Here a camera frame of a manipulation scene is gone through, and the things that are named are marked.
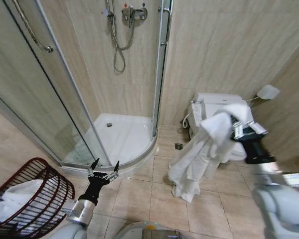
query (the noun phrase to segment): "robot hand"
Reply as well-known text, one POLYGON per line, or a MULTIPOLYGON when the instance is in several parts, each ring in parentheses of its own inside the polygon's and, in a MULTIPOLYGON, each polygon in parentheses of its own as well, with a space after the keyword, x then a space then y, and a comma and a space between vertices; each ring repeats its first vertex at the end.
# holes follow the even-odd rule
POLYGON ((79 200, 88 200, 96 206, 98 203, 97 198, 99 197, 99 193, 101 188, 113 180, 115 180, 119 176, 119 161, 117 162, 114 171, 110 174, 101 173, 101 172, 93 172, 96 165, 99 162, 99 158, 92 163, 90 168, 88 168, 88 179, 89 179, 89 186, 86 189, 85 193, 79 197, 79 200))

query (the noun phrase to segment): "white toilet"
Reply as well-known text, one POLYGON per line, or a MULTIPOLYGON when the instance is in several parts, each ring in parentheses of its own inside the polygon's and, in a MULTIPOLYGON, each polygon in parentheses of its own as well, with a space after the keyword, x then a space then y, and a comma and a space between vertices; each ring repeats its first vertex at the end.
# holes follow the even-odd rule
MULTIPOLYGON (((196 93, 188 108, 189 135, 193 138, 199 131, 200 122, 211 117, 224 105, 242 103, 247 104, 239 95, 219 93, 196 93)), ((249 110, 248 121, 253 121, 249 110)), ((241 143, 236 143, 229 160, 244 160, 246 153, 241 143)))

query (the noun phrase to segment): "folded white towel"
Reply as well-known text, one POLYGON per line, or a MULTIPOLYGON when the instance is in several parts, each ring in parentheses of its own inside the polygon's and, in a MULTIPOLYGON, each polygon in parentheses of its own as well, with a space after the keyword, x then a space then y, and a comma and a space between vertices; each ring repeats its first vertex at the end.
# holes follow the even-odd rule
POLYGON ((38 191, 43 180, 36 179, 8 188, 0 202, 0 222, 4 222, 19 211, 38 191))
POLYGON ((226 105, 201 122, 199 132, 169 164, 168 177, 175 184, 172 190, 175 197, 191 202, 194 194, 200 194, 202 177, 212 177, 219 164, 228 161, 235 145, 230 140, 230 115, 245 123, 247 114, 246 105, 226 105))
MULTIPOLYGON (((23 210, 13 220, 11 224, 17 224, 17 229, 23 228, 29 224, 43 210, 46 205, 51 201, 51 195, 55 193, 57 185, 57 177, 49 179, 44 185, 45 193, 40 195, 40 198, 35 198, 35 201, 30 203, 30 206, 23 210)), ((39 190, 43 180, 36 179, 24 182, 8 188, 2 196, 3 201, 0 202, 0 222, 4 222, 17 211, 19 211, 39 190)), ((33 223, 28 225, 25 229, 20 231, 21 235, 26 235, 29 231, 35 231, 45 222, 47 222, 54 214, 61 202, 54 201, 53 208, 49 207, 48 213, 41 214, 33 223)))

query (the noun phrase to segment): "red wicker basket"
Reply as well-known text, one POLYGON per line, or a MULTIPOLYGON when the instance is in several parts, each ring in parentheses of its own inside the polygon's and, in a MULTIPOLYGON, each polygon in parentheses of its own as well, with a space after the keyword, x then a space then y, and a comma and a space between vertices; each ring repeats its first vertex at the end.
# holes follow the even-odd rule
POLYGON ((0 187, 0 201, 8 188, 33 179, 43 183, 18 212, 0 222, 0 239, 40 238, 65 218, 60 209, 66 199, 74 199, 74 186, 42 158, 29 160, 0 187))

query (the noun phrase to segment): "floor drain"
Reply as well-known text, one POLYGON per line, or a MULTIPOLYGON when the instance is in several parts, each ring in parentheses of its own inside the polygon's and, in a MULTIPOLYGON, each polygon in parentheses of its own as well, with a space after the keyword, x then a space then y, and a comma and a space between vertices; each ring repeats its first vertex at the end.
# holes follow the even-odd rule
POLYGON ((175 143, 175 149, 182 150, 183 149, 183 144, 182 143, 175 143))

